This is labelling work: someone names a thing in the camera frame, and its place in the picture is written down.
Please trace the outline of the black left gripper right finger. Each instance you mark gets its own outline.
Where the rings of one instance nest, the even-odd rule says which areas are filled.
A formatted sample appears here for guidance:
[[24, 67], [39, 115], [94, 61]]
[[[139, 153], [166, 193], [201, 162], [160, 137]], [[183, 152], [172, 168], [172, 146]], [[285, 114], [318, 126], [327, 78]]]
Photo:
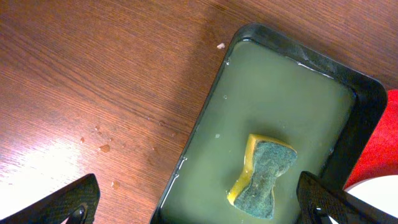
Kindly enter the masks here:
[[302, 223], [397, 223], [397, 218], [303, 171], [296, 189]]

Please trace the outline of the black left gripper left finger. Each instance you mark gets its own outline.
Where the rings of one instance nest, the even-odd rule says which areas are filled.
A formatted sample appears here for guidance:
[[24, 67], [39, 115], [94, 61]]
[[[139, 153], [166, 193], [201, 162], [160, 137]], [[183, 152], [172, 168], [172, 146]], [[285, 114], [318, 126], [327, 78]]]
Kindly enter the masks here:
[[99, 200], [98, 181], [86, 174], [1, 223], [93, 223]]

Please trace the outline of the white plate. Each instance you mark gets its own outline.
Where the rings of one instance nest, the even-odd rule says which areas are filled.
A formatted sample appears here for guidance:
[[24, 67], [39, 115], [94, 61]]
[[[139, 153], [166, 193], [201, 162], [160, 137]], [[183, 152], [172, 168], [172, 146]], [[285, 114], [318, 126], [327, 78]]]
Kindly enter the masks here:
[[345, 192], [397, 218], [397, 175], [362, 180]]

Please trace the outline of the yellow green sponge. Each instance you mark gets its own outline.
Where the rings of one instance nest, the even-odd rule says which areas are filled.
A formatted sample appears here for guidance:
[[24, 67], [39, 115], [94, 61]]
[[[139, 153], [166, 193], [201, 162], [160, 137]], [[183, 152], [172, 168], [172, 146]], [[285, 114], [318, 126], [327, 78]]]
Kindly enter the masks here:
[[297, 160], [292, 146], [267, 136], [250, 134], [241, 174], [227, 195], [235, 208], [259, 219], [274, 217], [274, 185]]

